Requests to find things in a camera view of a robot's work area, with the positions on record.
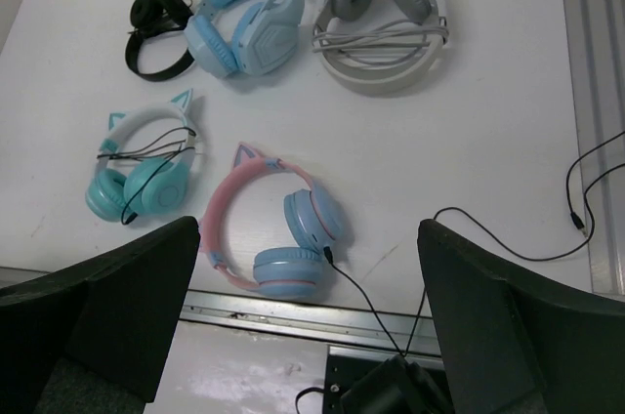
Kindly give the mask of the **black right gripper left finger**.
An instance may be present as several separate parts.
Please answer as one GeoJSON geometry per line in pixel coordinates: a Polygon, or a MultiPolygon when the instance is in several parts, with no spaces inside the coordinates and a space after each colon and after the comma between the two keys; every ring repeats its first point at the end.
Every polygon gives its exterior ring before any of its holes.
{"type": "Polygon", "coordinates": [[[154,402],[195,266],[186,216],[1,290],[4,413],[142,413],[154,402]]]}

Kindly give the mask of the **pink blue cat-ear headphones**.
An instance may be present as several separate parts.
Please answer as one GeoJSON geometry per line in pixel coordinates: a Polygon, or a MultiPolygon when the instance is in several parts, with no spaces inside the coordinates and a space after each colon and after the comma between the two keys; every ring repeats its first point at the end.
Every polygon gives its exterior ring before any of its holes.
{"type": "Polygon", "coordinates": [[[268,298],[295,300],[314,294],[334,243],[343,235],[343,214],[328,190],[301,167],[256,148],[238,145],[229,174],[212,194],[199,222],[200,251],[233,286],[268,298]],[[308,186],[284,197],[286,224],[295,247],[271,248],[258,253],[253,280],[229,269],[222,246],[223,221],[230,203],[253,180],[272,173],[292,173],[308,186]]]}

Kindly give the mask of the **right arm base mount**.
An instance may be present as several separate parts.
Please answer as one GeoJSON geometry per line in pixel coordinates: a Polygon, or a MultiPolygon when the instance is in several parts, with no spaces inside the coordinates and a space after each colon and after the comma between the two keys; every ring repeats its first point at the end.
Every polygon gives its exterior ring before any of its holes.
{"type": "Polygon", "coordinates": [[[331,345],[320,386],[299,391],[321,396],[323,413],[453,413],[443,362],[438,355],[331,345]]]}

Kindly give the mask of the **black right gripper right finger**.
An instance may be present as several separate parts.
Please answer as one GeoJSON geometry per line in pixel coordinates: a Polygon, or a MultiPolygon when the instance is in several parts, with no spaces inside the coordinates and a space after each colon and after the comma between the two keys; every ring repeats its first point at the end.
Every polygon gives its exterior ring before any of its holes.
{"type": "Polygon", "coordinates": [[[458,413],[621,413],[624,304],[487,252],[434,220],[422,276],[458,413]]]}

